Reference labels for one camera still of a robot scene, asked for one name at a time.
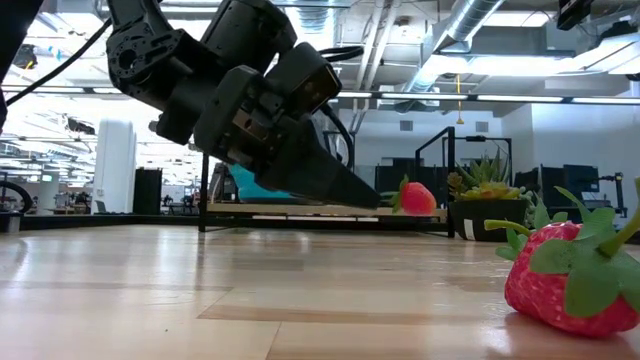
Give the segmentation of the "silver ventilation duct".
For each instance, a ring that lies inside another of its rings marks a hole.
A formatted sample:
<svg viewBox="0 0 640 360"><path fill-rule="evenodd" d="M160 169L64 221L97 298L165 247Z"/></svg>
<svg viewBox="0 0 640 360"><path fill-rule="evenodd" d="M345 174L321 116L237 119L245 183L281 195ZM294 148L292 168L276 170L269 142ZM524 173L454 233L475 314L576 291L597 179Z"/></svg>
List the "silver ventilation duct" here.
<svg viewBox="0 0 640 360"><path fill-rule="evenodd" d="M279 0L301 39L319 48L361 46L353 61L340 60L346 87L407 93L401 100L354 100L353 111L373 106L404 114L431 111L436 82L464 73L473 37L505 0Z"/></svg>

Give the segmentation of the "black wheel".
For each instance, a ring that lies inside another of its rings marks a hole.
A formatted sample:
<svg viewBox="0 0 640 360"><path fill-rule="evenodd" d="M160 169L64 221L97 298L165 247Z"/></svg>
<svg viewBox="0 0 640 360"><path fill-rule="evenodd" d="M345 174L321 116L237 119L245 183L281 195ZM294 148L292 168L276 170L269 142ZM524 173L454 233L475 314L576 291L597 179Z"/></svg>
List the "black wheel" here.
<svg viewBox="0 0 640 360"><path fill-rule="evenodd" d="M0 188L10 189L16 192L22 198L24 205L20 210L20 213L23 213L23 214L27 213L33 206L32 197L23 187L6 180L0 180Z"/></svg>

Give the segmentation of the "black metal table frame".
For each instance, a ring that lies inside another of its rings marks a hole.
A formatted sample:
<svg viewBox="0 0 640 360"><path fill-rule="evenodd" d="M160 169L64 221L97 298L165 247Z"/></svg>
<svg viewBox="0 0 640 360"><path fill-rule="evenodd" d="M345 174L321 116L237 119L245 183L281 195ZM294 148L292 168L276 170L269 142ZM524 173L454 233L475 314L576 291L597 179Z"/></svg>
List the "black metal table frame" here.
<svg viewBox="0 0 640 360"><path fill-rule="evenodd" d="M151 216L133 214L108 215L22 215L19 217L19 229L49 230L64 228L154 225L154 226L194 226L206 231L217 228L274 228L336 231L408 231L408 232L445 232L453 235L454 226L443 221L435 222L431 218L389 216L380 218L365 217L303 217L283 215L241 214L219 215L209 213L205 216Z"/></svg>

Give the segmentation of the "grey cylinder bin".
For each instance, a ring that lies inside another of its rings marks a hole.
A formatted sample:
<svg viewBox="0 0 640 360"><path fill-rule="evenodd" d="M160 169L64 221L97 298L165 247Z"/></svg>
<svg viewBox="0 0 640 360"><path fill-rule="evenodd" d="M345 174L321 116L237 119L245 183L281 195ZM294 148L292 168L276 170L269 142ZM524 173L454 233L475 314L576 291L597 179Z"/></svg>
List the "grey cylinder bin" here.
<svg viewBox="0 0 640 360"><path fill-rule="evenodd" d="M22 219L20 212L0 212L0 233L19 232Z"/></svg>

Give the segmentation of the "black monitor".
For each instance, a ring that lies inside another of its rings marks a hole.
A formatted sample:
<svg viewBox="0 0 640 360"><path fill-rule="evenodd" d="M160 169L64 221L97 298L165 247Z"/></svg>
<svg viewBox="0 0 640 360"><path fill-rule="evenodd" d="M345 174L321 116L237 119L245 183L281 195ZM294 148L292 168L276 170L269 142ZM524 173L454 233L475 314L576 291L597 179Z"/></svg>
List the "black monitor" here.
<svg viewBox="0 0 640 360"><path fill-rule="evenodd" d="M588 165L568 165L547 167L540 165L528 172L515 174L514 185L525 187L537 193L548 207L571 207L573 203L556 187L562 187L583 200L584 193L598 193L599 171L597 167Z"/></svg>

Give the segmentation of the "black speaker cabinet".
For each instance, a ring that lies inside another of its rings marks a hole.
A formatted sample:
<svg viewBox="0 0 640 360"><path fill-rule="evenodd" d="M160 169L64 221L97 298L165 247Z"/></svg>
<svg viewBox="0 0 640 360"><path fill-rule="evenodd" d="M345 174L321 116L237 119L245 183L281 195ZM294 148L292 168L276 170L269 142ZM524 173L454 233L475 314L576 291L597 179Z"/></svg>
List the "black speaker cabinet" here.
<svg viewBox="0 0 640 360"><path fill-rule="evenodd" d="M161 190L161 169L138 168L135 172L133 213L136 215L159 215Z"/></svg>

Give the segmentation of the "blue collapsible colander grey rim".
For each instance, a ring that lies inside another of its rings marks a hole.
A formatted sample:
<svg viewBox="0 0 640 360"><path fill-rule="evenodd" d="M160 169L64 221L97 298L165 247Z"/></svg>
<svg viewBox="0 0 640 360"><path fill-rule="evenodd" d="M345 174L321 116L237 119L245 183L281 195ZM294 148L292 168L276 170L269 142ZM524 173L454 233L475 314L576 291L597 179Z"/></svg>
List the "blue collapsible colander grey rim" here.
<svg viewBox="0 0 640 360"><path fill-rule="evenodd" d="M254 174L238 164L230 167L231 176L236 184L239 200L242 202L268 202L290 200L292 196L282 191L267 190L255 182Z"/></svg>

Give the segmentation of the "long ceiling light strip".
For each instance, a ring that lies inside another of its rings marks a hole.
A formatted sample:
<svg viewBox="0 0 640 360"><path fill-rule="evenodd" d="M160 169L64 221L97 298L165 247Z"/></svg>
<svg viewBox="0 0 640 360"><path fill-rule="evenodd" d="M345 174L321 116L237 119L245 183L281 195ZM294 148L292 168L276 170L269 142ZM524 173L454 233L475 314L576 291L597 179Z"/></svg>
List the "long ceiling light strip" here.
<svg viewBox="0 0 640 360"><path fill-rule="evenodd" d="M116 96L124 97L119 90L110 87L72 87L72 86L43 86L35 89L37 95L62 96ZM569 105L612 105L612 106L640 106L640 97L560 97L560 96L529 96L504 94L458 94L458 93L400 93L400 92L371 92L371 91L343 91L332 102L338 99L374 99L383 101L460 101L487 103L541 103L541 104L569 104Z"/></svg>

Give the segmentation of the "red toy strawberry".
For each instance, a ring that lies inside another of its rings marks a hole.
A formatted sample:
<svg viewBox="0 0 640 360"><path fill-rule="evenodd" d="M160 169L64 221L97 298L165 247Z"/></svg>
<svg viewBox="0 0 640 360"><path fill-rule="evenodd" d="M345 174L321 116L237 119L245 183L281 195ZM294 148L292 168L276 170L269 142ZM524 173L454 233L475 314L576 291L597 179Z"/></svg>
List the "red toy strawberry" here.
<svg viewBox="0 0 640 360"><path fill-rule="evenodd" d="M640 177L635 188L635 213L617 231L613 209L589 210L559 187L582 221L547 225L529 237L507 276L507 304L574 335L602 338L639 326L640 261L623 250L640 231Z"/></svg>
<svg viewBox="0 0 640 360"><path fill-rule="evenodd" d="M536 204L532 215L529 218L525 218L525 225L508 220L484 221L484 229L487 231L505 230L507 245L496 249L495 253L497 256L506 260L515 261L524 249L529 237L536 231L547 225L564 223L568 220L568 213L564 211L550 216L542 199L536 194L533 194L533 197L536 199Z"/></svg>
<svg viewBox="0 0 640 360"><path fill-rule="evenodd" d="M437 202L427 187L420 182L411 181L404 175L397 191L381 194L381 205L391 207L393 214L426 217L435 214Z"/></svg>

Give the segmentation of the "black tube stand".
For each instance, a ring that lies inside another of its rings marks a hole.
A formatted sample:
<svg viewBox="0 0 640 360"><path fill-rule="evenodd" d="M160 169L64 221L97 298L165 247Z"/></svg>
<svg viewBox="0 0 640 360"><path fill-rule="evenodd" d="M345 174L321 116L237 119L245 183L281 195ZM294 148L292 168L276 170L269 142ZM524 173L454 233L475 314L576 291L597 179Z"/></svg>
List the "black tube stand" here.
<svg viewBox="0 0 640 360"><path fill-rule="evenodd" d="M198 231L204 233L207 226L208 208L208 184L209 184L209 156L203 154L201 163L201 185L199 200Z"/></svg>
<svg viewBox="0 0 640 360"><path fill-rule="evenodd" d="M426 143L419 146L414 152L414 177L418 177L418 167L420 166L421 152L429 147L431 144L436 142L439 139L447 138L446 141L443 142L442 163L446 166L447 174L454 173L456 171L456 160L455 160L455 128L453 126L447 126L442 131L437 133L431 139L429 139ZM450 209L451 203L454 201L454 196L450 193L449 188L447 187L448 183L445 183L447 200L445 202L447 217L446 217L446 225L447 225L447 237L454 238L455 237L455 225L453 222L453 217Z"/></svg>

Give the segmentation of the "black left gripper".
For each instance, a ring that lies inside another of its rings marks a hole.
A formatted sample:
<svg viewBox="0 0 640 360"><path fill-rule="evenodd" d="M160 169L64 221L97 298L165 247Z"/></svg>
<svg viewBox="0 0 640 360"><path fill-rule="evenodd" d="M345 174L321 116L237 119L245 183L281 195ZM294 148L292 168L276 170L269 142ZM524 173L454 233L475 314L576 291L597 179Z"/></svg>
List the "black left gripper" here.
<svg viewBox="0 0 640 360"><path fill-rule="evenodd" d="M375 209L380 195L321 145L312 115L294 117L266 75L227 73L194 127L195 144L255 174L264 188L329 204Z"/></svg>

